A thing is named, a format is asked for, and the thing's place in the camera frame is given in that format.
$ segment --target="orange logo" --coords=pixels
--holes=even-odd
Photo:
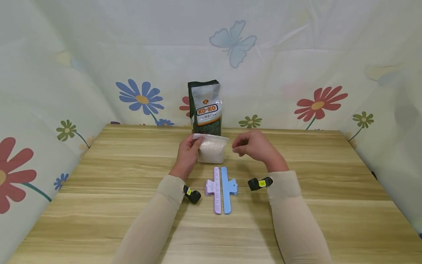
[[[218,110],[218,106],[216,104],[212,104],[210,106],[204,106],[202,108],[199,108],[196,112],[197,115],[203,115],[207,113],[212,113]]]

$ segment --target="person's left hand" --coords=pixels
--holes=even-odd
[[[180,142],[177,160],[170,171],[170,175],[179,177],[186,181],[193,170],[193,166],[198,159],[198,150],[202,144],[203,138],[192,139],[193,134]]]

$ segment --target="forearm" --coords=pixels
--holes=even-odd
[[[167,241],[183,199],[184,181],[166,176],[151,201],[132,223],[112,264],[153,264]]]
[[[271,172],[267,187],[274,231],[286,264],[332,263],[327,242],[306,205],[294,171]]]

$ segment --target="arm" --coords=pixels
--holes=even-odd
[[[168,175],[132,223],[112,264],[155,263],[167,241],[183,199],[184,181]]]
[[[286,264],[332,263],[327,242],[306,205],[294,171],[271,172],[267,187],[274,231]]]
[[[164,177],[151,201],[125,234],[112,264],[153,264],[167,241],[179,210],[184,182],[196,163],[202,138],[190,135],[179,145],[170,175]]]
[[[296,173],[289,171],[283,156],[260,132],[240,134],[233,152],[262,161],[273,184],[267,187],[274,231],[286,264],[332,263],[327,242],[306,205]]]

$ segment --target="green flower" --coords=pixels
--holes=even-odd
[[[361,128],[368,128],[368,126],[370,124],[373,123],[373,114],[369,114],[368,116],[366,116],[366,112],[362,112],[362,115],[360,114],[354,114],[353,115],[353,120],[357,121],[357,126],[361,127]]]
[[[245,127],[247,126],[247,128],[256,128],[257,126],[260,126],[262,118],[258,118],[258,116],[256,114],[254,114],[254,116],[252,116],[252,118],[250,117],[245,117],[246,120],[242,120],[239,121],[239,124],[241,127]]]
[[[57,132],[61,132],[57,138],[61,141],[66,141],[69,136],[73,138],[75,136],[74,133],[76,133],[76,126],[72,125],[72,122],[69,120],[66,120],[66,122],[62,120],[60,123],[63,127],[56,129]]]

